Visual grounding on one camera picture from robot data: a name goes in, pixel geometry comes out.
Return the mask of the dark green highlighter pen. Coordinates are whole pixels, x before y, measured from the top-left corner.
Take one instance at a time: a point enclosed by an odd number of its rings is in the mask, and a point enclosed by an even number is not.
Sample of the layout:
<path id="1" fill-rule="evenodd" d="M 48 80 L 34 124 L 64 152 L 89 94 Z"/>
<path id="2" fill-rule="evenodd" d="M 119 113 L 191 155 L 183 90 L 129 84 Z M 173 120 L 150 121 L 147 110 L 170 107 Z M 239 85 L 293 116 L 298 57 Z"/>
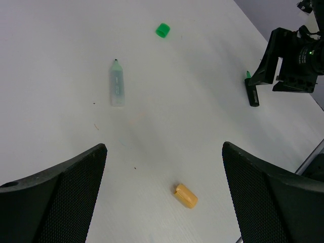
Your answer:
<path id="1" fill-rule="evenodd" d="M 260 103 L 259 103 L 259 97 L 258 97 L 256 86 L 249 85 L 249 81 L 251 79 L 251 74 L 249 71 L 246 72 L 246 75 L 247 77 L 245 78 L 245 88 L 246 88 L 249 104 L 251 107 L 258 107 Z"/>

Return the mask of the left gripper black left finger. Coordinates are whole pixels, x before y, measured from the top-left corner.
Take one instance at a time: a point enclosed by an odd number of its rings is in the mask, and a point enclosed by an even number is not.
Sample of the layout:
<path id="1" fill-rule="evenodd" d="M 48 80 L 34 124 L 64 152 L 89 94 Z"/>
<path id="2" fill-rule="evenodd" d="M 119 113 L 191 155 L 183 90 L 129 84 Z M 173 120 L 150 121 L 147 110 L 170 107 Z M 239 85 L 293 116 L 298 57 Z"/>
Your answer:
<path id="1" fill-rule="evenodd" d="M 107 148 L 1 186 L 1 242 L 85 242 Z"/>

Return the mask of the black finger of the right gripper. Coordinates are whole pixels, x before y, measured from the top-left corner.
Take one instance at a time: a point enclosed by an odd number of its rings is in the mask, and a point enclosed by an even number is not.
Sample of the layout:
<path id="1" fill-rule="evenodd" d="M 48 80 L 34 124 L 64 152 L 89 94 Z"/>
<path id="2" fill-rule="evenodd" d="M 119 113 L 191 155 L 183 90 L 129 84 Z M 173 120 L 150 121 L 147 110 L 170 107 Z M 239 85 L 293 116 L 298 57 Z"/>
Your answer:
<path id="1" fill-rule="evenodd" d="M 283 58 L 294 32 L 277 28 L 271 32 L 259 67 L 248 82 L 249 86 L 273 84 L 279 58 Z"/>

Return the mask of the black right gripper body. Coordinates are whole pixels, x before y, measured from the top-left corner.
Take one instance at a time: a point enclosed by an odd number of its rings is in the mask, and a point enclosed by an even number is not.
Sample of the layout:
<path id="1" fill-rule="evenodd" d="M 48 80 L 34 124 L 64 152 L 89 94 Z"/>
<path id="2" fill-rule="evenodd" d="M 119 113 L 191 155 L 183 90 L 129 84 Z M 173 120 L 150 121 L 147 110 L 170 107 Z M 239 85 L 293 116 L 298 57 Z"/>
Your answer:
<path id="1" fill-rule="evenodd" d="M 323 33 L 312 33 L 303 25 L 293 32 L 283 53 L 274 92 L 314 92 L 317 78 L 323 76 Z"/>

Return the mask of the bright green pen cap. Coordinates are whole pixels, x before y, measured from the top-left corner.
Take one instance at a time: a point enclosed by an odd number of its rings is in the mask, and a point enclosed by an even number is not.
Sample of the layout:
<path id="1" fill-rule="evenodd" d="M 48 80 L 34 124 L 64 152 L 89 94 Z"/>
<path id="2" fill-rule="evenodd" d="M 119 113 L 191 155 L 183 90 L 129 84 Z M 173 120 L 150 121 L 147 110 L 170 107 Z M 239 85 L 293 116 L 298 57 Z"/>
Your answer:
<path id="1" fill-rule="evenodd" d="M 158 26 L 158 28 L 155 30 L 155 33 L 161 38 L 166 38 L 169 32 L 170 32 L 170 27 L 165 23 L 161 23 Z"/>

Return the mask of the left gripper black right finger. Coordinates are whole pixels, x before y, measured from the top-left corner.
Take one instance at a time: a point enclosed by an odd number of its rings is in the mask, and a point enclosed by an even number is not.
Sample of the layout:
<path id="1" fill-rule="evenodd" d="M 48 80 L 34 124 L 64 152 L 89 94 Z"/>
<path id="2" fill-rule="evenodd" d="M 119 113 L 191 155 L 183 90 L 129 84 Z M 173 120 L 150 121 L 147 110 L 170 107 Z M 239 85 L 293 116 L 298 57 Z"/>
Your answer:
<path id="1" fill-rule="evenodd" d="M 222 147 L 238 242 L 323 242 L 323 143 L 292 173 L 236 145 Z"/>

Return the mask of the translucent green highlighter pen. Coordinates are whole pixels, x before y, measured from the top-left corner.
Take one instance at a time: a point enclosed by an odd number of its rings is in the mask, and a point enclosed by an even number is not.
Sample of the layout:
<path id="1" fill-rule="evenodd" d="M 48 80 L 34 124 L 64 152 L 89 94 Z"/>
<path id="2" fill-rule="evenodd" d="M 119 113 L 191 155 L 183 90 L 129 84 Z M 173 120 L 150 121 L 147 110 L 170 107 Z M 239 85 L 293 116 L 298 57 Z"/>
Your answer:
<path id="1" fill-rule="evenodd" d="M 124 73 L 117 59 L 113 61 L 109 70 L 109 91 L 111 106 L 123 107 L 125 105 Z"/>

